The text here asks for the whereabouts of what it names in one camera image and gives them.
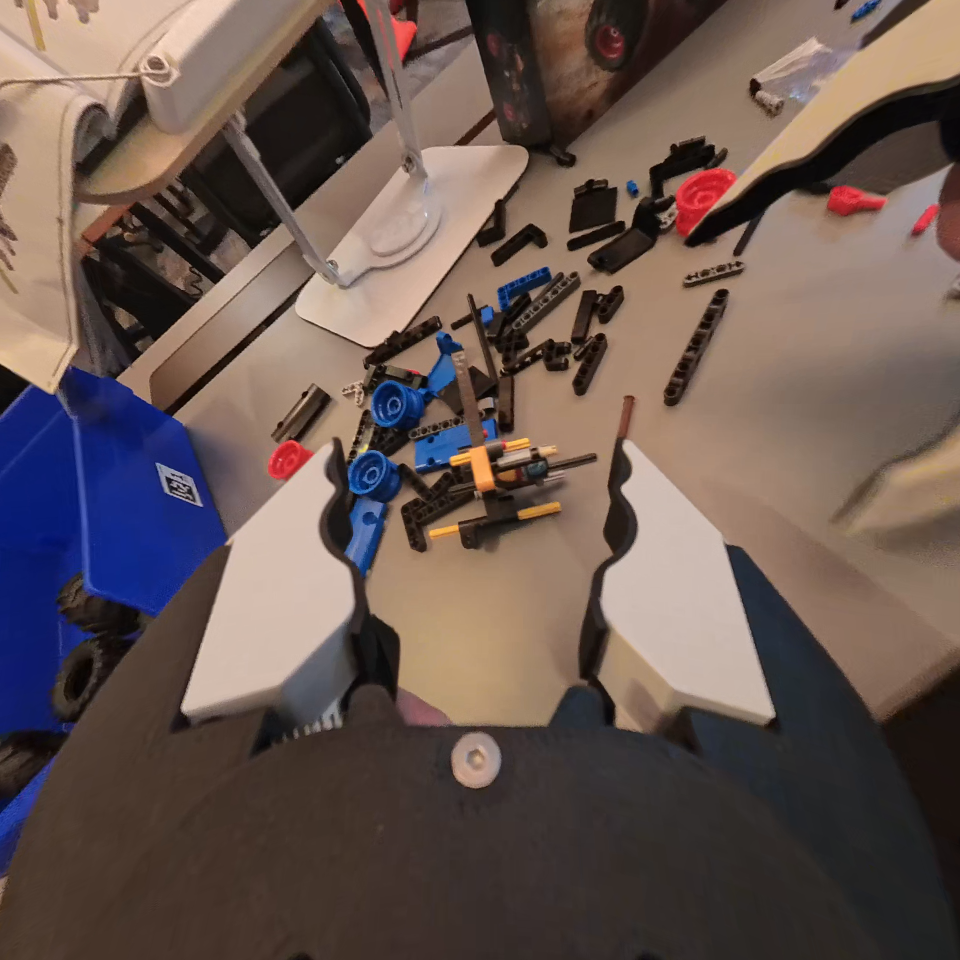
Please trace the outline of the black toy tyre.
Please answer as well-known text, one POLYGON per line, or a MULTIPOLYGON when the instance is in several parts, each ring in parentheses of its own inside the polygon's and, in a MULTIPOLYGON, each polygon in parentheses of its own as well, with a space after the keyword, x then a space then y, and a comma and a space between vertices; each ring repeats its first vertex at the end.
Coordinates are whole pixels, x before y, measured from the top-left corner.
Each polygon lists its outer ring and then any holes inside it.
POLYGON ((65 621, 89 634, 110 633, 127 637, 139 629, 140 614, 87 590, 84 575, 76 573, 56 596, 56 608, 65 621))
POLYGON ((80 643, 66 655, 51 689, 51 708, 57 721, 74 723, 132 647, 132 642, 108 634, 80 643))
POLYGON ((11 802, 61 750, 68 733, 25 729, 1 735, 1 806, 11 802))

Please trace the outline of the grey desk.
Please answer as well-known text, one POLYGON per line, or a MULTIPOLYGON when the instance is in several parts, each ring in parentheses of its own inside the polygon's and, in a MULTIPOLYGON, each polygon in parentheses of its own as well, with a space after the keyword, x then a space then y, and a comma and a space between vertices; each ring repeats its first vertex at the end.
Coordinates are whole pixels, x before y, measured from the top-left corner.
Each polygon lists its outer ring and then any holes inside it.
MULTIPOLYGON (((504 279, 548 265, 582 270, 566 251, 574 184, 644 175, 670 141, 706 135, 741 171, 786 126, 748 100, 752 73, 807 38, 850 42, 834 2, 727 2, 574 146, 576 168, 533 157, 508 206, 510 229, 549 236, 504 279)), ((938 434, 958 411, 957 274, 930 233, 908 234, 942 174, 849 218, 791 194, 759 224, 743 275, 686 397, 663 389, 714 287, 682 277, 728 257, 742 228, 713 246, 671 233, 599 289, 626 302, 588 393, 572 373, 533 368, 516 387, 516 425, 561 456, 595 451, 572 471, 562 513, 481 551, 445 538, 411 551, 398 508, 369 577, 370 606, 402 637, 401 683, 456 722, 546 721, 577 679, 590 580, 608 556, 606 482, 623 395, 630 439, 729 542, 743 547, 844 670, 881 722, 958 666, 958 517, 884 538, 847 536, 831 520, 880 464, 938 434)), ((362 351, 291 310, 176 412, 228 533, 277 489, 266 473, 274 422, 311 381, 332 394, 357 377, 362 351)))

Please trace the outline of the red toy connector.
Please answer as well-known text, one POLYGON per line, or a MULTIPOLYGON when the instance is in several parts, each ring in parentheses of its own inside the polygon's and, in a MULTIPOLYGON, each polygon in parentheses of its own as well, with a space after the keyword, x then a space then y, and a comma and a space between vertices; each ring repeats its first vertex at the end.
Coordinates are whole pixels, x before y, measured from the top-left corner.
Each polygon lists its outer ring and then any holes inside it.
POLYGON ((852 186, 837 185, 829 191, 826 208, 837 216, 849 217, 858 213, 878 212, 883 210, 887 203, 886 197, 852 186))

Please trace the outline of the black toy panel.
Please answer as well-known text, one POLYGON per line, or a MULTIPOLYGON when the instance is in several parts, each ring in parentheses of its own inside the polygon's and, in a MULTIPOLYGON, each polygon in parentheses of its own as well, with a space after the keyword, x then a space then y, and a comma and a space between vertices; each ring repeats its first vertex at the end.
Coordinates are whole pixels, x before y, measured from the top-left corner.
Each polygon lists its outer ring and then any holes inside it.
POLYGON ((618 186, 606 178, 589 178, 574 188, 569 217, 570 234, 581 234, 616 221, 618 186))
POLYGON ((656 246, 658 234, 631 227, 589 254, 587 264, 601 274, 612 276, 643 257, 656 246))

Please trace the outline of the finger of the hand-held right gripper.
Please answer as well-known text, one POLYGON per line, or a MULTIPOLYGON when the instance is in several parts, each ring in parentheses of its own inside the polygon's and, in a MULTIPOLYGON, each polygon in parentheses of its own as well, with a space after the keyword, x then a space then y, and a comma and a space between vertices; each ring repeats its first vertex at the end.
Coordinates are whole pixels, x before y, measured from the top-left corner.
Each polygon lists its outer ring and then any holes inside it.
POLYGON ((958 246, 959 3, 901 2, 688 235, 697 247, 815 184, 897 189, 943 166, 942 247, 958 246))
POLYGON ((959 433, 884 462, 846 498, 831 523, 850 536, 886 535, 958 511, 959 433))

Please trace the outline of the yellow black toy assembly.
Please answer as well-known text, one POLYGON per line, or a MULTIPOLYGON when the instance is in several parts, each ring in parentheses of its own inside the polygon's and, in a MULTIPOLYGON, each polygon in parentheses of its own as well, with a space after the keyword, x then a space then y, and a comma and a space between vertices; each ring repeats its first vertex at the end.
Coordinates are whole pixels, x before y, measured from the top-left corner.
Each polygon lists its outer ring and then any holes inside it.
POLYGON ((503 532, 556 517, 562 512, 559 501, 520 504, 515 496, 542 492, 563 482, 570 471, 597 462, 594 452, 560 458, 556 446, 533 446, 528 438, 471 448, 452 458, 451 465, 469 468, 463 489, 483 510, 456 524, 431 527, 426 538, 430 543, 457 539, 464 549, 476 550, 503 532))

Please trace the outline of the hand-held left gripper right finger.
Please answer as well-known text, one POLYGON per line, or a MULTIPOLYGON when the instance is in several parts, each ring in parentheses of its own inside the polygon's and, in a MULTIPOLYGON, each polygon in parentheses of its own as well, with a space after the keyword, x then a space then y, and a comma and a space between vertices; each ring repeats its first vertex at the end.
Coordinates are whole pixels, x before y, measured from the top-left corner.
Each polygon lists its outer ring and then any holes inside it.
POLYGON ((630 439, 615 441, 580 633, 584 681, 616 722, 652 734, 685 709, 776 717, 723 535, 630 439))

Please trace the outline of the pile of toy building pieces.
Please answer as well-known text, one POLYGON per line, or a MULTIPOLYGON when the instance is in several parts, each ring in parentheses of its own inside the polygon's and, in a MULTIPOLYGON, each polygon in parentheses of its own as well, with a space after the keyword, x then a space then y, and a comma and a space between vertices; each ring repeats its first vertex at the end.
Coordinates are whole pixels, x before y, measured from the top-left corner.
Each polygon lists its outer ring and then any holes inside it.
MULTIPOLYGON (((574 366, 572 388, 577 398, 588 392, 606 354, 608 339, 603 330, 592 333, 596 321, 605 325, 623 304, 621 286, 606 294, 585 290, 566 339, 546 338, 531 343, 534 328, 581 287, 576 271, 552 274, 547 268, 528 273, 498 290, 499 307, 478 308, 468 297, 468 313, 453 322, 451 331, 472 327, 484 356, 483 367, 474 366, 466 356, 462 342, 445 330, 439 317, 427 318, 403 331, 392 331, 378 343, 363 361, 361 379, 342 388, 361 410, 357 428, 348 443, 346 469, 358 454, 378 450, 398 465, 402 486, 414 496, 400 505, 400 519, 408 546, 425 553, 431 542, 426 531, 479 516, 483 508, 464 486, 470 482, 468 466, 452 465, 445 470, 417 474, 414 470, 415 445, 409 431, 385 429, 376 425, 370 409, 378 385, 392 380, 422 390, 424 415, 418 426, 462 416, 468 426, 470 449, 484 448, 489 442, 515 442, 517 426, 517 379, 529 369, 540 366, 549 374, 566 373, 574 366)), ((534 443, 533 447, 552 444, 534 443)), ((345 552, 362 574, 366 574, 376 556, 390 504, 356 497, 349 485, 347 509, 353 534, 345 552)))

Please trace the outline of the white desk lamp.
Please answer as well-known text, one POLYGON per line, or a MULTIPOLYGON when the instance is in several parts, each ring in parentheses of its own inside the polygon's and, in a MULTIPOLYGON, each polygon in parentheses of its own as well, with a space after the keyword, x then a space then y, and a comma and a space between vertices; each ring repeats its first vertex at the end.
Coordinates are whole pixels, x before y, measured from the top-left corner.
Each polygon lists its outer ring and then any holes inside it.
POLYGON ((120 205, 157 193, 220 134, 312 274, 294 309, 306 323, 371 348, 413 321, 524 173, 522 146, 418 142, 413 99, 384 2, 373 38, 400 141, 398 169, 331 253, 306 233, 250 138, 242 107, 327 2, 193 2, 133 56, 148 116, 76 181, 78 200, 120 205))

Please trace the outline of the red toy wheel rim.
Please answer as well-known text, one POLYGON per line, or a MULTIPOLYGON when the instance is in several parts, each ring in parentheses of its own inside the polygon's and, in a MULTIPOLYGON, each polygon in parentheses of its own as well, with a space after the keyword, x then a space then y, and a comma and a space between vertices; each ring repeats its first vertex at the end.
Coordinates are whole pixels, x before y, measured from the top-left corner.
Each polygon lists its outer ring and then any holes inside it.
POLYGON ((682 238, 688 238, 693 229, 731 189, 737 179, 736 173, 722 167, 691 174, 678 186, 675 194, 677 233, 682 238))
POLYGON ((271 479, 286 482, 301 470, 314 456, 314 452, 295 439, 280 443, 270 454, 267 473, 271 479))

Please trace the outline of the black toy truck set box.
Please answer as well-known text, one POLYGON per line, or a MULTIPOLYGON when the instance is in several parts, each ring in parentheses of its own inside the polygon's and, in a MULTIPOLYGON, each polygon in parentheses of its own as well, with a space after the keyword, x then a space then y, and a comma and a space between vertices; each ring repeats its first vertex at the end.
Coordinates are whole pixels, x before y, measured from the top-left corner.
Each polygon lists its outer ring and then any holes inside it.
POLYGON ((499 132, 567 148, 724 1, 467 1, 499 132))

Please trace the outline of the short grey toy beam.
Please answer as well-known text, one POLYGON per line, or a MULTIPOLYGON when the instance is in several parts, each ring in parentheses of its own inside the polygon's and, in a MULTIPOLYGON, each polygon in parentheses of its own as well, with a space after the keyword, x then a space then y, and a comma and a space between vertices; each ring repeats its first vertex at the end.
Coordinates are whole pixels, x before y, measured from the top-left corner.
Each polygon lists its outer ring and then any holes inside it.
POLYGON ((746 264, 741 259, 733 259, 718 265, 688 273, 681 282, 683 289, 692 289, 710 283, 718 283, 738 277, 744 273, 746 264))

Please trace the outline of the small clear plastic bag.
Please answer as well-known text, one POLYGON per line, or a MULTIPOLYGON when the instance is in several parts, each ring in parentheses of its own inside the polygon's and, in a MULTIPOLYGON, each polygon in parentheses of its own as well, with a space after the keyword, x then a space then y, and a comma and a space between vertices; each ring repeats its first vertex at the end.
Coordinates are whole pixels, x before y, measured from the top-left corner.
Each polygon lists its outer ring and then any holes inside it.
POLYGON ((779 116, 788 102, 805 105, 832 73, 834 53, 811 37, 750 78, 750 99, 771 117, 779 116))

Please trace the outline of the blue toy wheel rim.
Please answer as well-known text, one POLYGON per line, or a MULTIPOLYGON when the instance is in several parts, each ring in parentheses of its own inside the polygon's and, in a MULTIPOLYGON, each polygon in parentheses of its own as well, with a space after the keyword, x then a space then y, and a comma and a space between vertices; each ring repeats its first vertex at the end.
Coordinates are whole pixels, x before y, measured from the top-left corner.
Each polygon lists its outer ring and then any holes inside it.
POLYGON ((347 484, 356 498, 389 503, 402 487, 399 466, 381 451, 358 454, 347 468, 347 484))
POLYGON ((398 381, 384 381, 374 390, 369 409, 377 426, 409 431, 425 414, 425 394, 398 381))

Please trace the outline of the blue toy panel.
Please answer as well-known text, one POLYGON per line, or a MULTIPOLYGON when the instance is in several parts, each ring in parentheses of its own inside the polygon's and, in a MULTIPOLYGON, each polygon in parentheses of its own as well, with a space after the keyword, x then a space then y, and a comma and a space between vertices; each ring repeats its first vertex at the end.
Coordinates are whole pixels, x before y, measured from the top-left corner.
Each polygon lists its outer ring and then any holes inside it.
POLYGON ((446 470, 452 457, 471 447, 469 426, 462 415, 414 427, 408 438, 414 444, 414 470, 421 475, 446 470))

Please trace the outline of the long black toy beam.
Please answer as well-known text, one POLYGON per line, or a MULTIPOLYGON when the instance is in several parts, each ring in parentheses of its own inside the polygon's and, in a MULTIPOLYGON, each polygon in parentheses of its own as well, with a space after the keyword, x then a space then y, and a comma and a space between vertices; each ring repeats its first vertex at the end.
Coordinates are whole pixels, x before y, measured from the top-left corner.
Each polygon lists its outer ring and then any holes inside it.
POLYGON ((678 362, 664 387, 663 403, 665 406, 676 406, 685 397, 690 383, 714 338, 714 333, 724 317, 729 299, 729 289, 720 289, 713 295, 704 309, 702 317, 680 354, 678 362))

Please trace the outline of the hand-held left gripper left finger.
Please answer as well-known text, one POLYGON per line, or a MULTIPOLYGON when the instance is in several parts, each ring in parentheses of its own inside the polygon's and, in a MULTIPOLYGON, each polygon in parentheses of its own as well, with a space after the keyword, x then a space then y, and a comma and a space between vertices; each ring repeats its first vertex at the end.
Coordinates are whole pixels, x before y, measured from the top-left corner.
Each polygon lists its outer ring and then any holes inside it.
POLYGON ((182 698, 192 724, 263 710, 303 728, 367 683, 397 697, 400 639, 347 557, 348 493, 334 438, 231 537, 182 698))

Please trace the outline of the blue tagged plastic bin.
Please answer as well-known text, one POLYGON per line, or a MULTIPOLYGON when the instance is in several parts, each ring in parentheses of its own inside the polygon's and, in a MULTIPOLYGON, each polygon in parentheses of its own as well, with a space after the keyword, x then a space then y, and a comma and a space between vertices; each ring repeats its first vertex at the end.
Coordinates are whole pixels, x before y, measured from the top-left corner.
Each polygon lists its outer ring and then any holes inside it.
MULTIPOLYGON (((1 420, 2 734, 69 735, 80 719, 62 723, 51 707, 66 656, 102 635, 131 642, 128 654, 225 541, 179 421, 74 368, 53 393, 24 390, 1 420), (57 596, 78 572, 90 594, 138 610, 139 629, 120 636, 67 623, 57 596)), ((2 878, 52 762, 2 807, 2 878)))

